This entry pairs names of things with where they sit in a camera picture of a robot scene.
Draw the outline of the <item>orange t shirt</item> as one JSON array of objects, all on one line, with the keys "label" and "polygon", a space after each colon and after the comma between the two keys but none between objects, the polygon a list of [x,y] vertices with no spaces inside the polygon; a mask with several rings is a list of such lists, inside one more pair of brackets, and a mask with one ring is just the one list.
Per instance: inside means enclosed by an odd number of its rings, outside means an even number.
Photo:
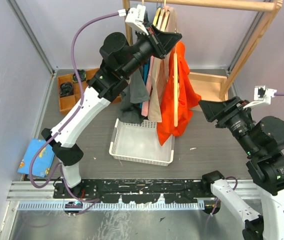
[{"label": "orange t shirt", "polygon": [[202,97],[195,93],[190,79],[190,68],[185,59],[186,47],[179,41],[169,56],[169,75],[160,105],[161,122],[157,123],[157,136],[164,145],[170,136],[182,136],[193,116],[192,108]]}]

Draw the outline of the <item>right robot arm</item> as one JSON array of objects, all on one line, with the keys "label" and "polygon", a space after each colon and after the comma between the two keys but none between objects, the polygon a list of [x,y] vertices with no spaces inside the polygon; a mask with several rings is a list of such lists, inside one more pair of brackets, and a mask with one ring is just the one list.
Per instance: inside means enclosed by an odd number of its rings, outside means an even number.
[{"label": "right robot arm", "polygon": [[221,200],[241,224],[244,239],[284,240],[284,121],[274,116],[253,121],[253,104],[239,97],[200,100],[199,106],[208,122],[228,129],[245,151],[262,212],[253,210],[217,170],[202,176],[202,193]]}]

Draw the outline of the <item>wooden hanger with metal hook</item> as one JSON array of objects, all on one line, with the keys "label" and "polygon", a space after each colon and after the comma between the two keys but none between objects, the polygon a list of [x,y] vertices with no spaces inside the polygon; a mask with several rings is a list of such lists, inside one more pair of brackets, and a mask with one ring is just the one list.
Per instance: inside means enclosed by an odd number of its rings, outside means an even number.
[{"label": "wooden hanger with metal hook", "polygon": [[173,53],[173,124],[178,126],[178,108],[179,108],[179,72],[178,72],[178,55],[176,49]]}]

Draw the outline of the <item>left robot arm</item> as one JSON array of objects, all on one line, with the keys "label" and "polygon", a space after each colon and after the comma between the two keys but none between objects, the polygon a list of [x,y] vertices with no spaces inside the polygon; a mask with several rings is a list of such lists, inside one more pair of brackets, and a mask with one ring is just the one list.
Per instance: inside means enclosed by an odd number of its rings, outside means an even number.
[{"label": "left robot arm", "polygon": [[64,192],[70,198],[82,193],[80,165],[84,153],[76,144],[88,124],[128,86],[129,77],[143,64],[155,57],[164,59],[182,38],[178,32],[165,32],[153,24],[144,24],[146,32],[137,31],[137,41],[129,45],[121,32],[110,33],[99,52],[102,63],[88,80],[88,87],[71,111],[52,129],[41,135],[49,142],[61,162]]}]

